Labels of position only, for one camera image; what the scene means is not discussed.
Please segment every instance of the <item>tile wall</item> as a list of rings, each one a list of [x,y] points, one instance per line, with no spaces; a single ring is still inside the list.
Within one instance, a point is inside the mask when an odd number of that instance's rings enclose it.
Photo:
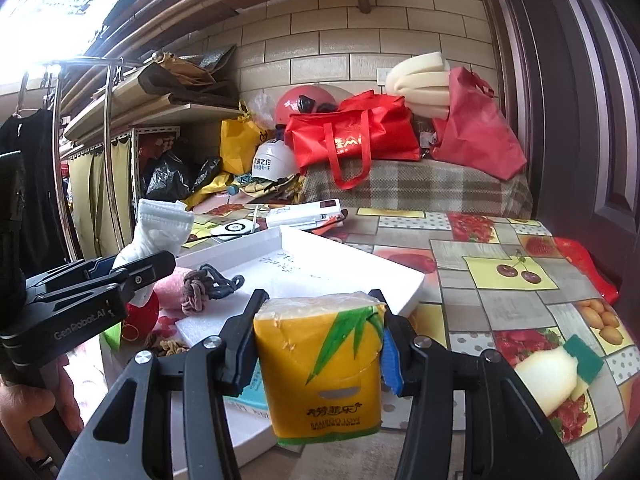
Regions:
[[[275,101],[292,86],[328,83],[352,93],[374,89],[376,69],[443,51],[497,91],[494,48],[482,0],[271,0],[192,32],[180,54],[238,46],[226,75],[244,99],[264,92]]]

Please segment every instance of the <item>human hand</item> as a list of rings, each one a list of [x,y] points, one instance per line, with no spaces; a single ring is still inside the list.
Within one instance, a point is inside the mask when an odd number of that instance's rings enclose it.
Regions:
[[[59,357],[58,399],[63,407],[60,416],[69,431],[79,433],[84,428],[84,424],[80,417],[80,408],[74,398],[74,384],[64,369],[68,364],[69,359],[66,355]],[[55,405],[56,397],[49,390],[22,384],[0,385],[0,424],[23,457],[41,460],[48,456],[31,433],[29,421],[49,413]]]

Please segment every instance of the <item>red tote bag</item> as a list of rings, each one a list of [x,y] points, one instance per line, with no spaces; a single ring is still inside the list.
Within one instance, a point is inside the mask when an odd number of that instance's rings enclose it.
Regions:
[[[489,84],[458,67],[449,73],[449,94],[449,118],[433,120],[438,143],[431,156],[501,180],[516,175],[527,159]]]
[[[292,114],[284,134],[300,168],[329,160],[336,186],[353,189],[369,174],[371,161],[419,160],[420,146],[404,98],[364,92],[340,103],[337,112]],[[362,172],[340,176],[338,158],[361,157]]]

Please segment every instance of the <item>pink helmet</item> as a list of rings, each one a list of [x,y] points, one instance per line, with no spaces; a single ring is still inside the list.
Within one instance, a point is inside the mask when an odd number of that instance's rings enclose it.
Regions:
[[[276,124],[287,124],[291,114],[334,112],[336,108],[335,99],[324,88],[315,85],[296,86],[279,99],[276,105]]]

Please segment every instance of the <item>yellow tissue pack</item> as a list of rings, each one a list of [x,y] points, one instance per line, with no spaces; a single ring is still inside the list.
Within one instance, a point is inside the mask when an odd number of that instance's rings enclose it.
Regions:
[[[254,331],[280,444],[346,440],[379,430],[385,308],[363,292],[263,304]]]

